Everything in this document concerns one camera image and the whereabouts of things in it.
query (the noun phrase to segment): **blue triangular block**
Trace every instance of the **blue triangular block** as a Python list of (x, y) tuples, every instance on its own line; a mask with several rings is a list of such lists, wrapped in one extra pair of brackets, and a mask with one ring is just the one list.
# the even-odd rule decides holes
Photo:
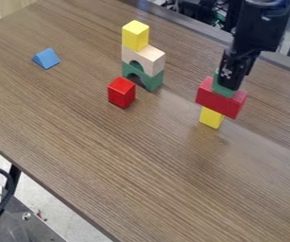
[(60, 63), (60, 58), (56, 55), (53, 48), (47, 48), (39, 53), (37, 53), (33, 58), (37, 64), (39, 64), (43, 69), (49, 69), (54, 65)]

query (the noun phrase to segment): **green block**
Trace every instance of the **green block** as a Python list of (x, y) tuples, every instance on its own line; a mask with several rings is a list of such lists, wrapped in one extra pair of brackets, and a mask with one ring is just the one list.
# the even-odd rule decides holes
[(221, 86), (220, 84), (218, 84), (217, 79), (218, 79), (218, 69), (216, 69), (213, 74), (213, 86), (212, 86), (213, 91), (227, 98), (233, 97), (235, 91)]
[(147, 75), (143, 70), (144, 70), (143, 67), (137, 61), (132, 61), (131, 64), (127, 64), (122, 61), (122, 76), (123, 77), (130, 78), (133, 75), (136, 75), (137, 77), (139, 77), (140, 81), (142, 82), (138, 84), (140, 84), (141, 86), (144, 86), (145, 89), (148, 90), (149, 92), (153, 92), (157, 88), (162, 86), (162, 80), (163, 80), (163, 75), (164, 75), (163, 70), (160, 71), (160, 73), (154, 77)]

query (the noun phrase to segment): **green arch block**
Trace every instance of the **green arch block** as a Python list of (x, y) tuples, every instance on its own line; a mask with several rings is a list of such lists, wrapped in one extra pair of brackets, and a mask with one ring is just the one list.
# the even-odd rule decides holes
[(127, 64), (122, 61), (122, 76), (125, 78), (128, 78), (129, 75), (133, 74), (139, 77), (141, 82), (144, 84), (145, 89), (149, 92), (153, 92), (157, 90), (162, 85), (163, 75), (164, 71), (160, 71), (159, 74), (157, 74), (154, 77), (151, 77), (147, 75), (145, 72), (141, 71), (139, 66), (135, 64)]

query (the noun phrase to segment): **floor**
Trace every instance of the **floor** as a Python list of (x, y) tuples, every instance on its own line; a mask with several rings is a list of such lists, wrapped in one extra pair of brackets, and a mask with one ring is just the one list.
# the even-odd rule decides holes
[[(9, 167), (10, 163), (0, 156), (0, 168), (9, 170)], [(15, 196), (35, 213), (41, 212), (45, 223), (67, 241), (110, 242), (105, 235), (25, 174), (20, 179)]]
[[(18, 3), (22, 1), (22, 5), (26, 5), (27, 0), (0, 0), (0, 3), (9, 1)], [(152, 2), (159, 2), (162, 0), (150, 0)], [(0, 17), (9, 14), (5, 11), (5, 7), (0, 8)], [(285, 40), (281, 45), (281, 52), (286, 54), (290, 47), (290, 26), (285, 34)], [(0, 167), (9, 169), (9, 162), (0, 156)], [(34, 212), (41, 211), (42, 217), (46, 219), (46, 223), (53, 228), (56, 232), (62, 235), (67, 241), (74, 242), (109, 242), (110, 240), (91, 226), (88, 222), (70, 210), (67, 206), (62, 204), (59, 200), (54, 198), (51, 194), (46, 192), (37, 183), (31, 180), (28, 176), (23, 175), (16, 197), (21, 200), (25, 205), (31, 208)]]

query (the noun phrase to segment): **block stack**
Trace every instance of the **block stack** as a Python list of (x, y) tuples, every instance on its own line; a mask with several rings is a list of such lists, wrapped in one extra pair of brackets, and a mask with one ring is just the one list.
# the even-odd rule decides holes
[(218, 129), (224, 115), (235, 119), (247, 98), (247, 93), (222, 87), (217, 83), (217, 73), (214, 78), (206, 77), (197, 90), (196, 103), (203, 106), (199, 122)]
[(149, 44), (149, 30), (136, 20), (122, 27), (122, 75), (153, 92), (162, 85), (165, 54)]

